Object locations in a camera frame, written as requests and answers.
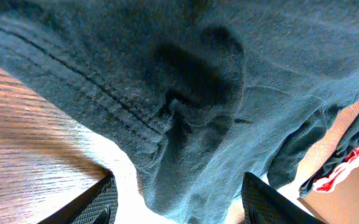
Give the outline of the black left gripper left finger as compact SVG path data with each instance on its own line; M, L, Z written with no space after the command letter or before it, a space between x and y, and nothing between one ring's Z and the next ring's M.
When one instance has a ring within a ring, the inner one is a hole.
M112 172L39 224L114 224L118 191Z

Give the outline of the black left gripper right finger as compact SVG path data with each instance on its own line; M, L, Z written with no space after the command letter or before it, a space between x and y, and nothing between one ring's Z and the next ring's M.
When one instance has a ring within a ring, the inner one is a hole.
M245 224L324 224L250 172L241 188Z

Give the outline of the dark green t-shirt white letters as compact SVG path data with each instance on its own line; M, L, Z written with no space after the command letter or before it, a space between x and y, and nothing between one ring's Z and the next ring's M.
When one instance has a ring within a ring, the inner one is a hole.
M359 1L0 1L0 67L114 141L153 212L221 223L359 99Z

